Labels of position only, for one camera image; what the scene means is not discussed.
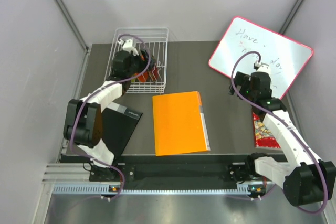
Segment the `orange plate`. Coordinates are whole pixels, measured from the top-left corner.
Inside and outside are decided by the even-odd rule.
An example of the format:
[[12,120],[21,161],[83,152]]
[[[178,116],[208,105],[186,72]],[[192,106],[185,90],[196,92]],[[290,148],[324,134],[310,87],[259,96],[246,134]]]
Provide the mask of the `orange plate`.
[[158,81],[158,78],[159,78],[157,66],[155,65],[154,68],[152,68],[150,70],[147,70],[147,71],[152,71],[153,80],[150,80],[150,81],[156,83]]

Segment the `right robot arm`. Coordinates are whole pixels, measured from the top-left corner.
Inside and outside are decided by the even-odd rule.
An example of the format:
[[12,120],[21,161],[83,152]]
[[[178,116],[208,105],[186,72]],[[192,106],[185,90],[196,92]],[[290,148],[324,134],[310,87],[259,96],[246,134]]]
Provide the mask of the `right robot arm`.
[[332,198],[335,165],[323,161],[304,141],[293,125],[286,106],[272,95],[271,77],[266,71],[232,74],[229,93],[249,103],[275,137],[288,166],[281,165],[267,154],[253,153],[247,157],[245,174],[256,180],[266,177],[279,186],[292,206],[321,203],[324,209]]

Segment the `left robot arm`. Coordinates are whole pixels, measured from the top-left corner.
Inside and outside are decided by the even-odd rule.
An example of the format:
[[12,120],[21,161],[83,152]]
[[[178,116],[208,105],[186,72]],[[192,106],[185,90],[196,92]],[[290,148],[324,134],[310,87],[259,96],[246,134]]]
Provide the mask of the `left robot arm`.
[[80,100],[72,99],[67,106],[63,135],[70,144],[84,151],[84,156],[101,167],[107,180],[114,180],[119,168],[113,164],[114,154],[103,141],[103,111],[128,90],[131,80],[151,70],[154,58],[148,49],[118,51],[112,61],[110,75],[103,85]]

